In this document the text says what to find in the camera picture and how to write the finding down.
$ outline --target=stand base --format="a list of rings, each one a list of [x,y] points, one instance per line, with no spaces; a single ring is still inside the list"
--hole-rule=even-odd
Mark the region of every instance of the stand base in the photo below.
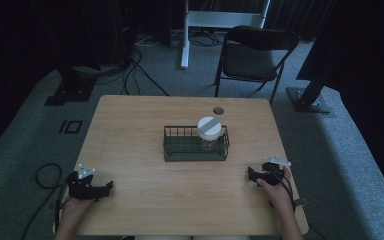
[[[75,92],[66,92],[64,81],[60,83],[54,96],[48,97],[45,106],[63,106],[65,102],[87,102],[95,86],[96,78],[83,80],[78,90]]]
[[[300,102],[301,95],[305,91],[305,88],[288,87],[286,91],[296,112],[322,113],[324,117],[336,117],[332,108],[326,106],[322,96],[319,96],[311,106],[305,106]]]

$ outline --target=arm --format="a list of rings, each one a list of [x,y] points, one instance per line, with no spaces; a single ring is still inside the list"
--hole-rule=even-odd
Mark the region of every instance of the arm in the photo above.
[[[54,240],[71,240],[77,226],[92,205],[94,200],[78,200],[72,198],[64,205],[59,227]]]
[[[286,179],[290,179],[291,172],[287,168],[283,168],[285,171]],[[282,179],[286,186],[288,181]],[[271,186],[262,179],[257,179],[258,184],[267,192],[269,199],[276,209],[276,213],[279,216],[280,229],[282,232],[283,240],[302,240],[302,234],[298,227],[298,222],[295,218],[295,213],[292,207],[291,199],[286,189],[281,185]]]

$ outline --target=white stand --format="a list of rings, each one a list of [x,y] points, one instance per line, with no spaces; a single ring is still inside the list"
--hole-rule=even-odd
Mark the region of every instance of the white stand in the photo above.
[[[183,40],[182,69],[188,68],[189,61],[189,27],[233,28],[247,25],[263,28],[270,0],[265,0],[261,14],[189,11],[189,0],[185,0],[185,34]]]

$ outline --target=black chair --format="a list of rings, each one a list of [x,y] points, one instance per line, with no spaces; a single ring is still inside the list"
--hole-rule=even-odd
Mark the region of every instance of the black chair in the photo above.
[[[285,60],[299,43],[299,37],[290,31],[267,30],[249,26],[230,29],[223,41],[217,68],[215,97],[218,96],[220,79],[260,82],[264,85],[276,79],[270,98],[272,104],[282,76]],[[281,50],[276,61],[272,52]]]

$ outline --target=chair backrest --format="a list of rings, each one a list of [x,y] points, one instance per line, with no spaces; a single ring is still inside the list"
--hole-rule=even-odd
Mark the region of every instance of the chair backrest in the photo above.
[[[291,31],[236,26],[227,32],[223,45],[229,41],[235,41],[261,51],[287,50],[292,52],[299,43],[299,37]]]

